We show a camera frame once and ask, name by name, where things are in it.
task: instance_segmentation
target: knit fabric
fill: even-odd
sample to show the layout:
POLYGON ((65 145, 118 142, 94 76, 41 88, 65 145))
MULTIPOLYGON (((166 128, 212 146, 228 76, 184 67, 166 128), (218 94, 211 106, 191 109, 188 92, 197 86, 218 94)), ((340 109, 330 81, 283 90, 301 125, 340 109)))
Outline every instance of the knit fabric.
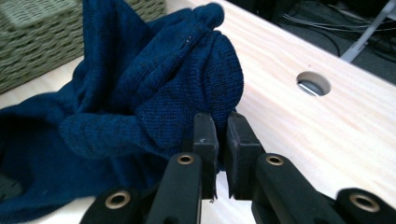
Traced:
POLYGON ((84 60, 72 80, 0 110, 0 172, 21 196, 0 223, 41 217, 116 186, 143 190, 208 112, 224 134, 243 92, 232 44, 209 4, 144 23, 122 0, 84 0, 84 60))

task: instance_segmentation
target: black plastic part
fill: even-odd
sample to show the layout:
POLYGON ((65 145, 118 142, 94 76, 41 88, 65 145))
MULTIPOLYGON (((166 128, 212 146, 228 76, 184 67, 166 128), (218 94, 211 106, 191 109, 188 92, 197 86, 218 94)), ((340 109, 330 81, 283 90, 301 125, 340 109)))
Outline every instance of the black plastic part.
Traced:
POLYGON ((340 190, 335 201, 335 209, 348 223, 396 223, 395 209, 373 193, 363 189, 340 190))
POLYGON ((23 193, 20 182, 0 174, 0 202, 12 199, 23 193))
POLYGON ((251 203, 251 212, 257 224, 280 224, 274 210, 260 203, 251 203))
POLYGON ((256 176, 280 223, 345 223, 287 158, 261 155, 256 176))
POLYGON ((202 169, 202 199, 217 198, 216 175, 219 142, 216 137, 216 127, 208 113, 198 113, 194 117, 194 137, 192 151, 201 157, 202 169))
POLYGON ((177 153, 163 175, 146 224, 201 221, 202 161, 195 153, 177 153))
POLYGON ((140 194, 136 189, 110 189, 96 198, 80 224, 138 224, 143 218, 140 206, 140 194))
POLYGON ((224 163, 229 196, 236 200, 251 200, 256 161, 264 153, 259 139, 247 119, 232 112, 228 117, 224 163))

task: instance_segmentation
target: wicker basket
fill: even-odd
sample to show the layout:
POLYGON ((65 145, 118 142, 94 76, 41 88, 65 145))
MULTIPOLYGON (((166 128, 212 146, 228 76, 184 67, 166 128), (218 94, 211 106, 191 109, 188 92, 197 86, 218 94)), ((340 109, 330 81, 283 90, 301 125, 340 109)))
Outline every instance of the wicker basket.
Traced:
MULTIPOLYGON (((125 0, 145 21, 164 0, 125 0)), ((83 54, 81 0, 0 0, 0 93, 83 54)))

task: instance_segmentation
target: wood grain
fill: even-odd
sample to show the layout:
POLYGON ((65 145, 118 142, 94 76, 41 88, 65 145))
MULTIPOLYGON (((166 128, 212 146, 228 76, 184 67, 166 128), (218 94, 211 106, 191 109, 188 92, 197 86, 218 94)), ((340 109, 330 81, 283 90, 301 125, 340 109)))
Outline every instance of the wood grain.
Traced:
MULTIPOLYGON (((173 12, 209 2, 173 0, 167 7, 173 12)), ((241 8, 214 2, 225 11, 218 30, 231 39, 244 71, 245 91, 237 110, 264 148, 289 158, 324 194, 335 197, 339 189, 357 187, 396 207, 396 87, 241 8), (314 97, 298 88, 297 76, 307 71, 331 83, 327 95, 314 97)), ((80 60, 0 95, 0 107, 58 90, 80 60)), ((204 202, 202 223, 253 223, 249 203, 227 199, 224 174, 218 188, 219 200, 204 202)), ((91 202, 87 199, 80 209, 91 202)), ((81 216, 70 212, 74 207, 34 223, 62 222, 64 214, 81 216)))

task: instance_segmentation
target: black cable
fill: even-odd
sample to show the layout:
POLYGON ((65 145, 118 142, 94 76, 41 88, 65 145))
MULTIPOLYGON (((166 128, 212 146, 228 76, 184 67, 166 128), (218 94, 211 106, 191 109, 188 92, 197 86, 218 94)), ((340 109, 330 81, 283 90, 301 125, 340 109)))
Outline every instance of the black cable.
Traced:
POLYGON ((336 43, 329 35, 324 34, 324 33, 322 33, 321 31, 316 30, 315 27, 310 27, 310 26, 308 26, 308 25, 298 24, 297 26, 298 26, 298 27, 301 27, 301 28, 304 28, 304 29, 307 29, 307 30, 310 30, 310 31, 314 31, 314 32, 316 32, 316 33, 318 33, 318 34, 320 34, 320 35, 325 36, 325 37, 326 37, 327 39, 329 39, 329 40, 332 42, 332 44, 334 45, 335 50, 336 50, 336 55, 337 55, 338 57, 341 56, 340 47, 337 45, 337 43, 336 43))

